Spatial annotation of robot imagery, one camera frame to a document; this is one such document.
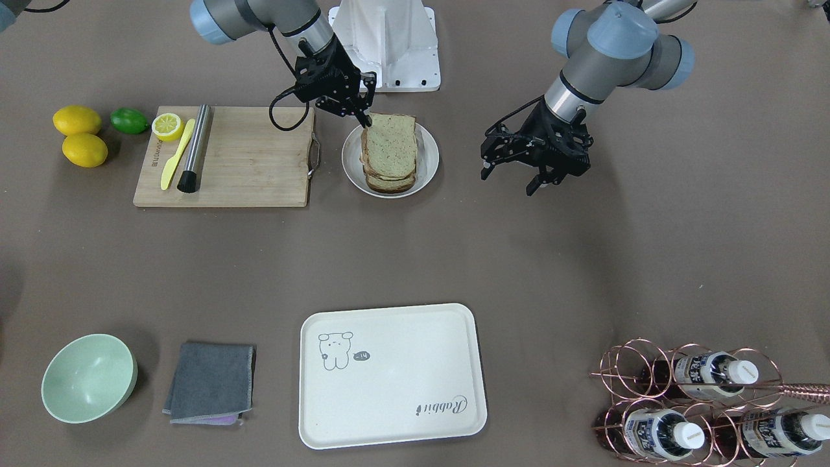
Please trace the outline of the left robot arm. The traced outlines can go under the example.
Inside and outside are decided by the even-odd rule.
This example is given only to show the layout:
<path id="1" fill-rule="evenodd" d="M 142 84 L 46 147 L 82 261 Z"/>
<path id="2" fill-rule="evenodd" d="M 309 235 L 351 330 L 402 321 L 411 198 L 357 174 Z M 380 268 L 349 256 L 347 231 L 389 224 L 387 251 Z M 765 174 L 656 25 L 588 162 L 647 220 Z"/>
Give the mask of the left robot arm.
<path id="1" fill-rule="evenodd" d="M 660 25 L 684 18 L 695 1 L 605 1 L 593 10 L 572 8 L 552 27 L 552 47 L 566 64 L 545 94 L 527 103 L 518 130 L 498 119 L 480 148 L 486 180 L 498 165 L 519 162 L 537 169 L 527 195 L 591 164 L 586 121 L 617 88 L 670 90 L 693 72 L 688 42 L 662 34 Z"/>

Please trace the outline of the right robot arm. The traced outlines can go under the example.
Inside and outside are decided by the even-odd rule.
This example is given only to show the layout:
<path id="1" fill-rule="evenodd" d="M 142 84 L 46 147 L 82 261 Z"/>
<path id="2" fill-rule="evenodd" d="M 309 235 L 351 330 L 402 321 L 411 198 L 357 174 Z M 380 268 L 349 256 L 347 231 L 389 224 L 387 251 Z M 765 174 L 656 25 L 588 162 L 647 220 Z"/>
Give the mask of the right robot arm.
<path id="1" fill-rule="evenodd" d="M 315 1 L 193 1 L 191 23 L 207 42 L 225 44 L 265 30 L 276 48 L 278 34 L 296 51 L 288 65 L 294 85 L 273 98 L 269 108 L 288 95 L 338 116 L 355 116 L 364 128 L 377 83 L 375 72 L 362 72 Z"/>

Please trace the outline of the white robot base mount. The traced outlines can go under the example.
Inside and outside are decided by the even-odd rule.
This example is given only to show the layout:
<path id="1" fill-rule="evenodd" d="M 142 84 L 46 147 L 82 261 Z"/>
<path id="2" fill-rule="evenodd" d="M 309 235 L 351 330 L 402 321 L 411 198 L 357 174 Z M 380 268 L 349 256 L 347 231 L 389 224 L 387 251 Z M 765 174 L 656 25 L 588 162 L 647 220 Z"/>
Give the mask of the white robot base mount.
<path id="1" fill-rule="evenodd" d="M 353 64 L 376 73 L 376 92 L 440 89 L 436 14 L 423 2 L 342 1 L 328 21 Z"/>

